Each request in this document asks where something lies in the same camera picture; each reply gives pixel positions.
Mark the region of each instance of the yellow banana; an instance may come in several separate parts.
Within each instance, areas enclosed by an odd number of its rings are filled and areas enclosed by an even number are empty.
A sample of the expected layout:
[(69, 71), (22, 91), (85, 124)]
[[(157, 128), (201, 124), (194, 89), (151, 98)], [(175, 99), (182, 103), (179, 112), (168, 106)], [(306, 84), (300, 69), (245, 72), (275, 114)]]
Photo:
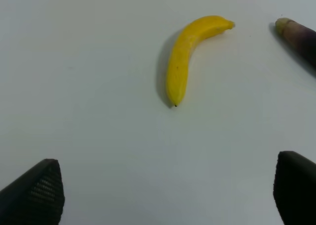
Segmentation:
[(174, 106), (178, 106), (185, 95), (190, 56), (195, 47), (234, 26), (221, 16), (205, 16), (183, 29), (172, 49), (166, 79), (167, 95)]

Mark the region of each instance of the white surface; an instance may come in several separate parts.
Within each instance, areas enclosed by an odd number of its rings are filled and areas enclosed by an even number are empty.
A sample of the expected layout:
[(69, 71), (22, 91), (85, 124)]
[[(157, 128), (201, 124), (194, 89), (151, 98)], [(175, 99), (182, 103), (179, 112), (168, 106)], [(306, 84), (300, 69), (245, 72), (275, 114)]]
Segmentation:
[[(174, 34), (222, 15), (185, 100), (161, 98)], [(281, 225), (277, 154), (316, 161), (316, 79), (273, 37), (315, 0), (0, 0), (0, 187), (60, 161), (63, 225)]]

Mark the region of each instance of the white table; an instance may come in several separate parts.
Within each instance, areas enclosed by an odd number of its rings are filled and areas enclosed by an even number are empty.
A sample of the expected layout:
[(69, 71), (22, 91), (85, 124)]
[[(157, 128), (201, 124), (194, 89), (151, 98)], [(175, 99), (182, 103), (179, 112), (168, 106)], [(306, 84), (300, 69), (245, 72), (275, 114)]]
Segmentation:
[[(187, 94), (165, 105), (175, 33), (204, 41)], [(316, 78), (275, 39), (315, 0), (0, 0), (0, 187), (59, 160), (62, 225), (281, 225), (277, 154), (316, 161)]]

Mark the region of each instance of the banana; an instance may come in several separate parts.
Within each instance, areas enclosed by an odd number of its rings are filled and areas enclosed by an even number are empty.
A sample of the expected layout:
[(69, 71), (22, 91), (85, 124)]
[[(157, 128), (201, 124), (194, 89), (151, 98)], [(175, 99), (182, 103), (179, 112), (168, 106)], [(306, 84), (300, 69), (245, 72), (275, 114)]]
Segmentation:
[(185, 95), (189, 61), (196, 46), (234, 26), (234, 22), (221, 16), (205, 16), (183, 29), (173, 46), (166, 79), (167, 95), (174, 106), (178, 106)]

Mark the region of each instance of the eggplant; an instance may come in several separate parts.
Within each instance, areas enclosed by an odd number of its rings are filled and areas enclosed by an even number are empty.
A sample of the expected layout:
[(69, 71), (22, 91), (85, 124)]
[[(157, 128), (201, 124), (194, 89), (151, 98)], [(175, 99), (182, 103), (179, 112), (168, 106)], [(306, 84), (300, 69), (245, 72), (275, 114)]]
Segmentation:
[(276, 31), (316, 68), (316, 32), (289, 18), (276, 21)]

